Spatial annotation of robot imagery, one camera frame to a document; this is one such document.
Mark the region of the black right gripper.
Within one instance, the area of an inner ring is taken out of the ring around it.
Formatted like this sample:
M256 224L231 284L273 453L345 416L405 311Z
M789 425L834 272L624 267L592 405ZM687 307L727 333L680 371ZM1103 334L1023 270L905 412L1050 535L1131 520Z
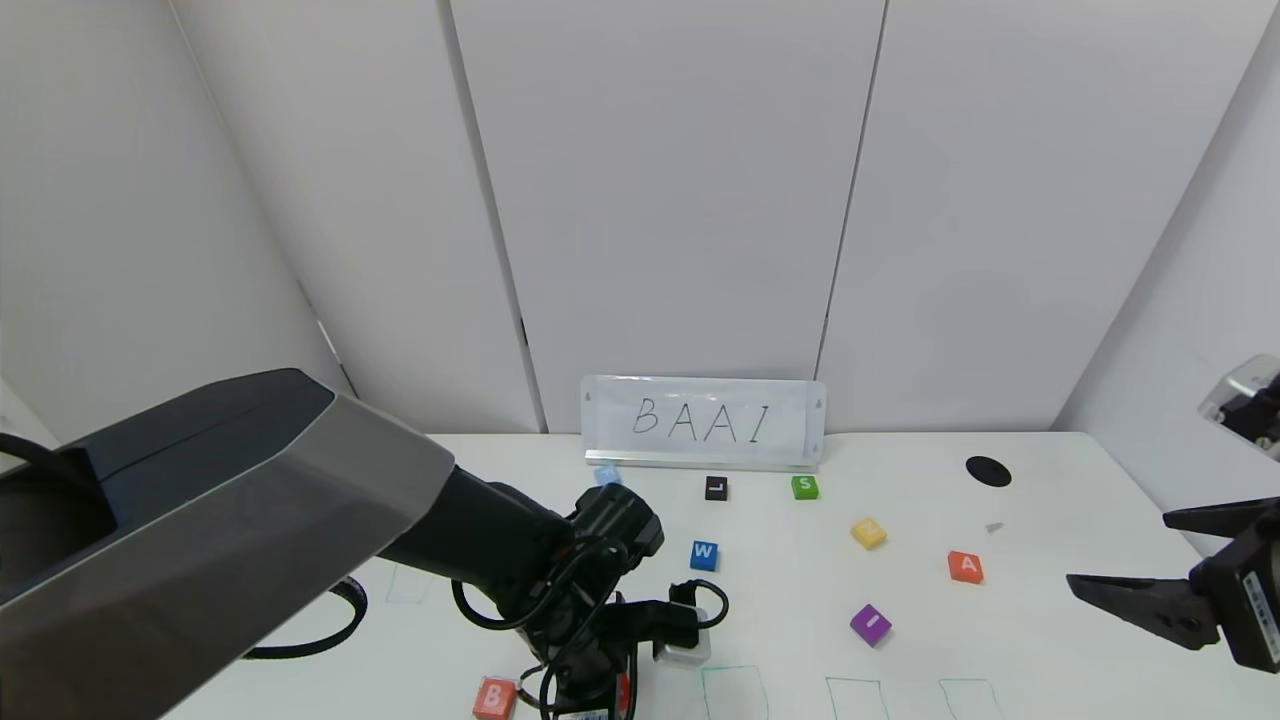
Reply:
M1276 674L1279 497L1172 510L1164 524L1228 544L1190 580L1068 574L1071 593L1184 650L1219 643L1220 626L1238 665Z

